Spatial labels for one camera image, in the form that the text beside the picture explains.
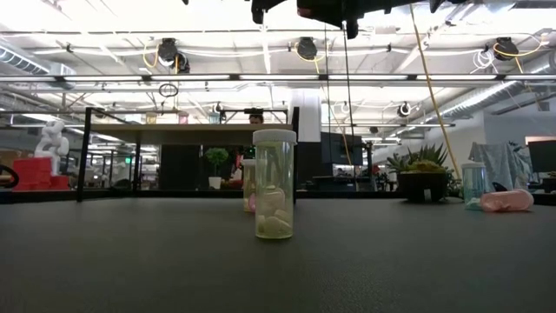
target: white robot figure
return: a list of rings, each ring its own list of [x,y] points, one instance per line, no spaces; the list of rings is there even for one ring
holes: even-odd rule
[[[35,148],[35,157],[49,157],[52,160],[52,176],[58,175],[60,157],[70,152],[68,138],[62,137],[64,126],[62,121],[47,122],[42,130],[43,137]]]

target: jar lid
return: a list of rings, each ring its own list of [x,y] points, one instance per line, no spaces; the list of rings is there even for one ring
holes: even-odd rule
[[[256,164],[256,160],[243,160],[242,161],[243,166],[255,166]]]
[[[465,163],[461,165],[462,169],[484,169],[485,167],[484,163]]]
[[[272,143],[297,143],[297,134],[291,130],[258,130],[253,133],[253,144]]]

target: plastic jar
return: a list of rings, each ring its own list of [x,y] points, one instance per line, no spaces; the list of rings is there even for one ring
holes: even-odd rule
[[[256,160],[243,160],[243,210],[255,212],[256,186],[255,164]]]
[[[265,239],[294,234],[294,146],[291,130],[258,130],[256,146],[255,235]]]
[[[482,210],[480,198],[485,194],[485,174],[487,168],[483,163],[461,165],[463,173],[463,200],[467,210]]]

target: white pillar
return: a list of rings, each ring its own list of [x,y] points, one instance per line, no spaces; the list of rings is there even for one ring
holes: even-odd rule
[[[289,102],[290,116],[299,107],[299,142],[319,143],[321,141],[321,91],[319,89],[292,90]]]

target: shelf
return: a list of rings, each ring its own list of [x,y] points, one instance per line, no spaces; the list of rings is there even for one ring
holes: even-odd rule
[[[91,131],[141,144],[250,145],[256,130],[292,130],[291,124],[93,124]]]

